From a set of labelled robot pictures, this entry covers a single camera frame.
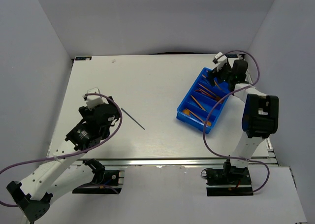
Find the red-orange plastic fork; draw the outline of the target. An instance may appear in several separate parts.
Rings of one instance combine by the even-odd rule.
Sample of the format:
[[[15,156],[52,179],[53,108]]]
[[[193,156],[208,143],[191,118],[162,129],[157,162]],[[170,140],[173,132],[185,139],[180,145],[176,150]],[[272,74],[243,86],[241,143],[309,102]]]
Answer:
[[[221,97],[219,97],[218,95],[214,94],[213,92],[209,92],[209,91],[206,91],[206,90],[201,89],[201,88],[196,89],[195,92],[201,93],[204,96],[212,98],[213,100],[216,100],[216,101],[221,99]]]

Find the orange plastic knife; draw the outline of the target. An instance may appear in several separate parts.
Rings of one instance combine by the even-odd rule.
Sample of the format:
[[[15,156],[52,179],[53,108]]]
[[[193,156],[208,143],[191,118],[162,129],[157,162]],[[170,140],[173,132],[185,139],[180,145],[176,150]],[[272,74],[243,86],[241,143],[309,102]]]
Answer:
[[[201,100],[197,99],[195,96],[193,95],[190,95],[190,98],[195,102],[195,104],[201,108],[202,110],[204,111],[207,111],[209,112],[210,109],[209,109],[209,106],[207,104],[205,104],[204,102],[202,102]]]

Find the blue divided plastic tray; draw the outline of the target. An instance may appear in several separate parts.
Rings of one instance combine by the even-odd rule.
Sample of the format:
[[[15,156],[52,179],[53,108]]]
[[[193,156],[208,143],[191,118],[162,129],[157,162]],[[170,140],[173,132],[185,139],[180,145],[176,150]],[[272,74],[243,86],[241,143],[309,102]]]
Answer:
[[[204,123],[200,122],[197,118],[194,116],[188,116],[184,114],[182,111],[184,109],[189,109],[196,115],[198,115],[200,118],[202,118],[204,121],[208,116],[209,112],[212,112],[212,114],[209,117],[209,122],[211,122],[211,126],[206,126],[205,133],[209,134],[209,132],[214,128],[222,110],[227,102],[227,99],[225,99],[223,102],[221,102],[218,106],[215,106],[215,104],[218,102],[216,100],[213,100],[212,98],[209,98],[207,96],[204,96],[201,93],[195,92],[196,89],[201,88],[209,92],[213,92],[214,94],[218,95],[219,97],[224,97],[227,95],[226,93],[220,91],[215,86],[212,87],[210,83],[207,81],[207,79],[204,79],[201,75],[205,75],[207,77],[207,72],[210,71],[208,68],[203,68],[198,77],[196,78],[195,82],[191,86],[191,88],[188,90],[186,96],[180,103],[180,105],[177,108],[177,116],[176,118],[184,123],[189,124],[190,126],[193,126],[194,128],[203,131]],[[204,111],[201,108],[199,108],[195,102],[190,98],[190,95],[195,96],[197,99],[201,100],[205,104],[209,106],[210,111]]]

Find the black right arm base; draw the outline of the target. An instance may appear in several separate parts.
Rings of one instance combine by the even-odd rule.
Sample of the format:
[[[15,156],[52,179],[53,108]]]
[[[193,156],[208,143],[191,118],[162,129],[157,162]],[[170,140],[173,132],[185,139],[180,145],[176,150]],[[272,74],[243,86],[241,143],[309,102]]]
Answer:
[[[253,195],[252,181],[246,167],[237,168],[226,161],[222,169],[205,168],[200,175],[206,180],[208,197]]]

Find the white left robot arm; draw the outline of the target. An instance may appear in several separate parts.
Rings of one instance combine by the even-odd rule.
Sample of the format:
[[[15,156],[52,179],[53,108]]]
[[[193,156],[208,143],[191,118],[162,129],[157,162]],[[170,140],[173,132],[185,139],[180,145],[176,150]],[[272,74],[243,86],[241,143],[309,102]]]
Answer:
[[[87,160],[69,175],[64,172],[112,136],[110,128],[120,119],[121,111],[114,103],[97,103],[80,107],[79,113],[82,120],[65,136],[53,157],[26,178],[11,181],[6,187],[30,223],[40,219],[64,194],[85,184],[102,186],[109,180],[104,165],[96,159]]]

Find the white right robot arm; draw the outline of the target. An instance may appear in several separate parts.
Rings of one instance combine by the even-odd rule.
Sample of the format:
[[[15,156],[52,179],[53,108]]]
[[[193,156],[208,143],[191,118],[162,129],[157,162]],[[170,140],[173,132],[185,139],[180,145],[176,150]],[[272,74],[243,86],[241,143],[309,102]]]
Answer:
[[[243,134],[229,156],[231,167],[222,172],[223,180],[234,184],[240,178],[238,168],[247,168],[261,142],[276,133],[279,124],[279,98],[258,91],[246,80],[247,61],[235,60],[231,66],[226,56],[215,56],[213,62],[215,68],[207,75],[211,86],[215,85],[215,80],[219,83],[225,82],[231,94],[245,103],[241,122]]]

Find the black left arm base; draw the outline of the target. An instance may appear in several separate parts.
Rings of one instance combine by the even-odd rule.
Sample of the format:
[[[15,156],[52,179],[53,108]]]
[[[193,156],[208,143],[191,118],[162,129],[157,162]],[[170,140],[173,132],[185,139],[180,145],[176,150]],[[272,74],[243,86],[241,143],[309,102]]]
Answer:
[[[108,170],[95,159],[83,160],[83,165],[92,169],[93,179],[75,188],[73,194],[120,194],[124,182],[122,170]]]

